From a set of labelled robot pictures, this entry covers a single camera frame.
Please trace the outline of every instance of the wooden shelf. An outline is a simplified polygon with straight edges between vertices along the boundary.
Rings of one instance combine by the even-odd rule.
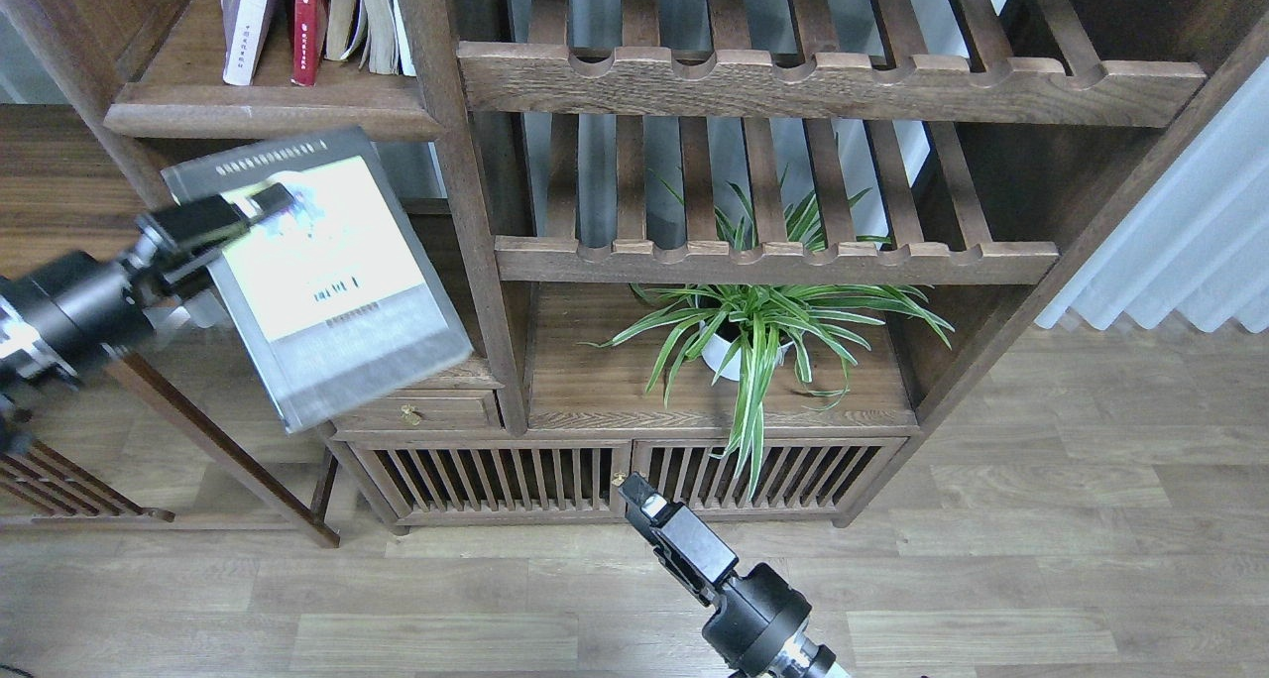
[[[619,118],[617,126],[617,239],[584,246],[574,234],[577,213],[577,117],[552,121],[552,166],[547,236],[499,236],[495,250],[505,279],[548,282],[765,283],[820,284],[1030,284],[1057,262],[1052,243],[996,241],[975,192],[952,123],[925,123],[947,194],[920,213],[907,183],[902,154],[888,122],[864,123],[893,244],[878,249],[855,241],[834,132],[827,121],[806,121],[803,131],[827,237],[811,251],[784,234],[770,126],[742,122],[750,189],[758,218],[758,245],[733,250],[718,241],[703,118],[680,118],[685,244],[659,249],[646,239],[642,126]]]
[[[713,372],[703,362],[683,367],[669,408],[662,404],[660,383],[643,395],[664,335],[648,333],[607,349],[582,344],[608,340],[647,311],[621,284],[543,284],[529,409],[532,432],[577,430],[596,438],[726,437],[736,383],[718,381],[711,386]],[[859,349],[859,366],[850,375],[851,391],[831,410],[815,410],[825,401],[802,390],[792,364],[777,371],[765,401],[768,437],[906,437],[916,430],[888,333],[884,328],[860,333],[873,350]],[[839,389],[840,364],[813,343],[808,347],[813,387]]]
[[[1067,0],[1030,0],[1062,60],[1018,57],[990,0],[949,0],[971,51],[930,55],[911,0],[873,0],[883,60],[839,51],[827,0],[788,0],[799,51],[750,48],[742,0],[709,0],[713,48],[659,46],[656,0],[622,0],[623,46],[566,46],[567,0],[534,0],[529,43],[462,42],[476,109],[626,116],[1167,126],[1195,63],[1103,61]]]
[[[133,137],[236,140],[353,124],[381,141],[433,140],[442,131],[412,77],[324,61],[316,86],[292,85],[286,27],[272,28],[251,86],[223,84],[223,60],[220,0],[190,0],[140,80],[112,102],[107,127]]]

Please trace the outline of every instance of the book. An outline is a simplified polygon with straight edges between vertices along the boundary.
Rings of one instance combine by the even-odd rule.
[[[278,0],[221,0],[225,20],[225,71],[221,79],[249,86]]]
[[[220,194],[245,204],[275,183],[296,198],[208,267],[287,432],[471,354],[360,128],[260,142],[162,176],[178,203]]]
[[[353,53],[363,37],[364,23],[354,29],[357,23],[357,0],[330,0],[330,14],[326,20],[326,60],[345,61]]]
[[[401,62],[401,72],[406,76],[418,76],[414,69],[414,55],[410,53],[410,39],[405,36],[405,17],[401,14],[401,0],[392,0],[392,23],[396,30],[397,60]]]
[[[326,38],[326,0],[294,0],[291,36],[291,83],[311,86],[317,83],[317,65]]]
[[[372,74],[396,74],[400,71],[400,50],[396,42],[396,22],[392,18],[392,0],[360,0],[365,17],[365,44],[362,48],[362,65]]]

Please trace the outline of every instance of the robotic arm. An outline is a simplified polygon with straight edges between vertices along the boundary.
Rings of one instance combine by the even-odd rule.
[[[811,604],[774,569],[759,564],[741,578],[736,554],[699,517],[667,502],[647,480],[631,475],[618,488],[626,519],[638,529],[670,574],[714,615],[702,636],[732,678],[850,678],[827,646],[806,637]]]
[[[246,209],[221,197],[169,207],[140,216],[141,239],[110,262],[72,251],[20,279],[0,277],[0,452],[28,446],[10,420],[23,420],[44,387],[77,386],[126,356],[154,331],[145,309],[208,288],[221,249],[292,202],[274,184]]]

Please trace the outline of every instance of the white pot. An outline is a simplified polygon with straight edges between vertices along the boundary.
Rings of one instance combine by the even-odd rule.
[[[709,336],[709,340],[706,343],[706,348],[700,352],[700,358],[704,359],[706,366],[708,366],[711,371],[718,371],[718,367],[722,366],[722,359],[727,357],[727,348],[730,347],[731,342],[720,336],[718,334],[714,334]],[[793,348],[793,342],[789,342],[779,348],[775,356],[778,366],[784,364],[784,354],[788,353],[791,348]],[[727,366],[723,367],[722,372],[720,372],[718,375],[722,376],[723,378],[727,378],[728,381],[740,381],[741,353],[745,352],[740,352],[736,356],[731,357],[731,362],[727,363]]]

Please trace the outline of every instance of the wooden cabinet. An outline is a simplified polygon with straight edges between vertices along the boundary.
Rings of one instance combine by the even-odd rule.
[[[911,0],[869,0],[873,56],[841,50],[832,0],[766,0],[784,1],[794,32],[796,51],[774,53],[754,46],[747,0],[704,0],[702,51],[661,41],[661,0],[621,0],[609,48],[570,46],[570,0],[532,0],[523,41],[510,36],[509,0],[402,1],[418,80],[326,65],[317,86],[293,88],[274,36],[258,85],[235,89],[218,83],[216,0],[0,0],[155,206],[168,199],[156,170],[208,141],[355,122],[381,140],[435,142],[448,215],[416,227],[445,231],[425,245],[447,260],[438,268],[477,356],[336,419],[332,439],[401,526],[607,518],[607,480],[631,470],[720,517],[846,523],[1269,52],[1269,0],[1010,0],[1001,15],[990,0],[947,0],[964,57],[930,52]],[[529,194],[524,113],[549,117],[544,220]],[[615,204],[600,211],[607,237],[584,243],[588,114],[614,119]],[[654,240],[646,211],[647,133],[666,117],[688,193],[675,243]],[[744,253],[713,232],[707,119],[718,117],[739,119],[742,136],[759,236]],[[778,222],[773,118],[799,121],[822,251],[789,243]],[[841,121],[864,131],[892,244],[855,241]],[[896,121],[924,122],[933,155],[916,175]],[[778,377],[770,467],[753,503],[708,455],[733,390],[684,371],[662,406],[642,395],[652,340],[577,344],[642,312],[628,282],[843,279],[934,284],[934,311],[957,328],[952,347],[893,322],[872,338],[850,395],[822,413],[792,375]],[[414,408],[404,419],[402,406]]]

